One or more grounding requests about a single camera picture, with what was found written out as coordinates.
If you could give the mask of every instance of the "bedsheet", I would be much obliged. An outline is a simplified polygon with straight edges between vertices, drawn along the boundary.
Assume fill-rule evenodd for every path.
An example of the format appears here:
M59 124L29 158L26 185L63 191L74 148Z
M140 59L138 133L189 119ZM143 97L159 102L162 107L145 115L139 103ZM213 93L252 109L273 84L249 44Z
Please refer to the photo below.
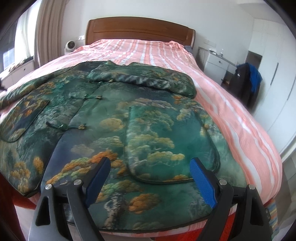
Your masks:
M263 203L278 192L281 159L269 136L234 97L202 73L193 56L176 42L100 40L42 66L10 87L8 92L31 79L80 62L107 60L119 65L145 63L188 74L196 87L195 100L218 125L247 182L256 185ZM13 105L2 112L0 121L12 107Z

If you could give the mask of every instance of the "white wardrobe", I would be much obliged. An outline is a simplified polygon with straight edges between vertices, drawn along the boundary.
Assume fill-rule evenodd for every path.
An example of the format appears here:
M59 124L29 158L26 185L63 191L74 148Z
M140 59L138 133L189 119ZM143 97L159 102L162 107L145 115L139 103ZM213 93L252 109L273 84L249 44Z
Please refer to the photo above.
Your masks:
M262 55L252 114L281 154L296 136L296 40L286 25L255 19L249 51Z

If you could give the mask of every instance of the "ceiling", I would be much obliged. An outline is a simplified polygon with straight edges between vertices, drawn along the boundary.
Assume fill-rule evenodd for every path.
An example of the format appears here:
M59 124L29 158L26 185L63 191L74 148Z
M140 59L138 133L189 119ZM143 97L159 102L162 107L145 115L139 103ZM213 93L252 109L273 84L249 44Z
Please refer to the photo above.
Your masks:
M282 18L263 0L236 0L237 4L253 18L285 24Z

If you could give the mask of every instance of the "black jacket on chair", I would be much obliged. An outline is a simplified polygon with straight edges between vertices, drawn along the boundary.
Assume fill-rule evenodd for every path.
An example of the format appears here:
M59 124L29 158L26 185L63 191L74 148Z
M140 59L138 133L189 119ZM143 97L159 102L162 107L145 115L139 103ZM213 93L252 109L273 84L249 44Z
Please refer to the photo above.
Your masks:
M248 110L251 109L258 96L259 87L255 93L251 91L250 67L248 64L239 66L231 78L228 91L236 97Z

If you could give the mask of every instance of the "wooden bed frame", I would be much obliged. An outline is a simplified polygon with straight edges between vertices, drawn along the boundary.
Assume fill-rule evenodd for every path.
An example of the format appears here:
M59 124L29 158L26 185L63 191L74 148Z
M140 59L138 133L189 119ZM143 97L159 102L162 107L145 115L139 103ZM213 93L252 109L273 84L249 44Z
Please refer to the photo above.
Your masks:
M153 18L109 17L88 22L85 44L100 39L140 39L169 42L193 47L195 30L186 26Z

